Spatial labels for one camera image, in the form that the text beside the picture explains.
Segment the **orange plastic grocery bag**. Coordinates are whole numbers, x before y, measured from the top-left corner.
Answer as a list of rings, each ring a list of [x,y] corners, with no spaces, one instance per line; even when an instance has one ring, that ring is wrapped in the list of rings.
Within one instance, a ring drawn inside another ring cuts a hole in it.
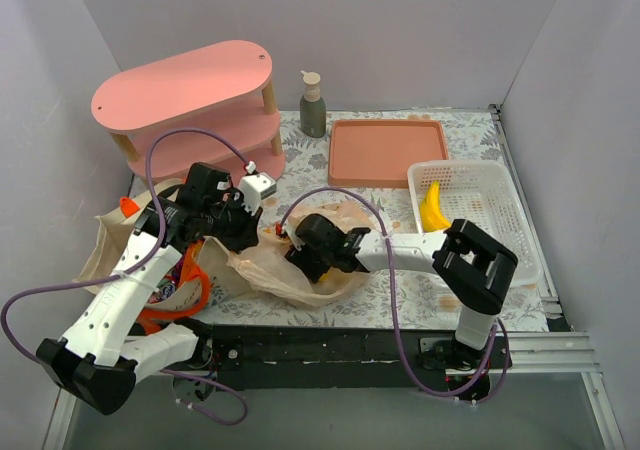
[[[344,232],[355,227],[374,227],[373,217],[354,201],[320,206],[301,204],[287,221],[299,224],[312,213],[328,218]],[[259,244],[241,253],[228,253],[227,265],[233,268],[252,290],[268,293],[295,306],[319,308],[352,296],[368,280],[364,273],[344,273],[331,269],[316,283],[311,282],[285,254],[291,242],[281,239],[271,229],[259,232]]]

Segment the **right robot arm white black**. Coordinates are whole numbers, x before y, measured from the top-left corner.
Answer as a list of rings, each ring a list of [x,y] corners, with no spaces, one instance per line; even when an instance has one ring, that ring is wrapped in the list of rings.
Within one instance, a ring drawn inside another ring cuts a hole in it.
[[[490,330],[511,286],[517,256],[469,220],[431,233],[384,235],[368,227],[342,231],[314,213],[287,233],[285,258],[316,283],[331,269],[344,273],[406,270],[437,275],[462,304],[454,359],[475,367],[489,354]]]

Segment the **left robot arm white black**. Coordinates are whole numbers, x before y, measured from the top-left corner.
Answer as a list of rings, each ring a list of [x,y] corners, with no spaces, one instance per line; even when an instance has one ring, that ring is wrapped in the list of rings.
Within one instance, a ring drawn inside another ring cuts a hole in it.
[[[251,170],[234,184],[228,172],[195,163],[185,183],[157,195],[134,223],[126,247],[88,308],[36,358],[62,389],[103,415],[123,406],[135,385],[173,364],[205,368],[213,356],[205,326],[180,316],[133,342],[129,331],[161,280],[187,261],[189,247],[214,237],[241,252],[258,243],[263,199],[276,190],[266,173]]]

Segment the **yellow banana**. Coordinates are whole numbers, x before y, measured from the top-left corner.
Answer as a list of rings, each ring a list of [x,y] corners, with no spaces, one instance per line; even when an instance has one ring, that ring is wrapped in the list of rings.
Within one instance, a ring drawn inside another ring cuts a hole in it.
[[[434,181],[419,204],[419,215],[424,232],[446,230],[451,226],[440,209],[440,185]]]

